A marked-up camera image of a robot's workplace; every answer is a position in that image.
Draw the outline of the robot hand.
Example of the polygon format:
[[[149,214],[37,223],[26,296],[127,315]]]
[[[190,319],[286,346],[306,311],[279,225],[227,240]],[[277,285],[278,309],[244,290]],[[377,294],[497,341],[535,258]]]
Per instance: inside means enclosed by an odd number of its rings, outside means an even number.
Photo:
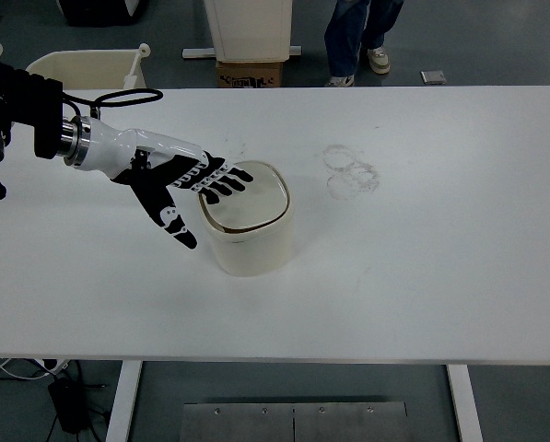
[[[129,186],[157,226],[189,249],[197,245],[169,187],[196,192],[209,204],[242,192],[253,181],[247,171],[202,147],[141,129],[118,131],[94,121],[82,170],[99,170]]]

